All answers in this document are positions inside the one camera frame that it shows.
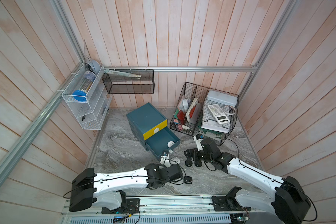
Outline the white oval earphone case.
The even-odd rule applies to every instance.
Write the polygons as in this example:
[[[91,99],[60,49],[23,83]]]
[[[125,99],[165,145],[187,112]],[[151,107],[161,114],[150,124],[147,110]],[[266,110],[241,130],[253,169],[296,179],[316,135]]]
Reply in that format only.
[[[180,159],[179,158],[172,158],[169,160],[171,164],[180,164]]]

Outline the yellow drawer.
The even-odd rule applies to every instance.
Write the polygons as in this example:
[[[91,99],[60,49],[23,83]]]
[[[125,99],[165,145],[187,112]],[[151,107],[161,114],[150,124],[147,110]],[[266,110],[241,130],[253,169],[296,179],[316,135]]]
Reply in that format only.
[[[144,134],[143,134],[143,138],[144,140],[149,139],[150,137],[152,137],[153,135],[155,135],[156,133],[158,133],[159,131],[163,130],[164,128],[167,127],[168,121],[164,120],[163,122],[161,122],[160,124],[154,126],[153,128],[150,128],[149,130],[147,130]]]

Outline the teal drawer cabinet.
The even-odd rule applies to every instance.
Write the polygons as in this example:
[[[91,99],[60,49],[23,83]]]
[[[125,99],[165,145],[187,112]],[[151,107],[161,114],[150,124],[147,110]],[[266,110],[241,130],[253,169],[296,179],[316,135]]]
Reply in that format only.
[[[153,128],[164,120],[167,120],[167,118],[162,115],[151,103],[146,103],[145,105],[129,112],[127,114],[127,120],[134,136],[146,149],[143,134],[150,128]]]

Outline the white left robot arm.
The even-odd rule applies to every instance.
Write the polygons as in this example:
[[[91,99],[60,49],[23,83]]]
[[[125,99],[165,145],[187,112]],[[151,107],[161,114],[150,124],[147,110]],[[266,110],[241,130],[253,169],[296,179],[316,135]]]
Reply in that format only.
[[[143,168],[122,173],[96,173],[87,168],[73,181],[69,211],[77,212],[90,207],[105,207],[114,212],[127,209],[125,189],[158,189],[166,183],[180,185],[191,183],[179,164],[169,167],[161,164],[148,164]]]

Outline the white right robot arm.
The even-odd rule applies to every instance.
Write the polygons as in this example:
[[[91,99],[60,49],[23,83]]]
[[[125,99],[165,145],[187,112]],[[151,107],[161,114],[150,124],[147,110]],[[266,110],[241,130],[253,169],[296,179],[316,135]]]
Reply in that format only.
[[[212,196],[215,211],[249,212],[253,208],[276,215],[285,224],[301,224],[310,208],[315,207],[295,178],[269,174],[241,161],[239,155],[223,153],[212,138],[196,135],[194,141],[197,147],[184,152],[187,167],[210,163],[214,171],[237,176],[261,190],[233,187],[225,197]]]

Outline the white round earphone case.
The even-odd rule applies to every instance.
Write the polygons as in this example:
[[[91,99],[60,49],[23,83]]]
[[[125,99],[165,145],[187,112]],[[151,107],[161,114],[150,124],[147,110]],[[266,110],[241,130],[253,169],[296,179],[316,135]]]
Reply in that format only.
[[[172,148],[174,145],[175,145],[175,142],[174,142],[174,141],[169,141],[169,142],[167,143],[168,148]]]

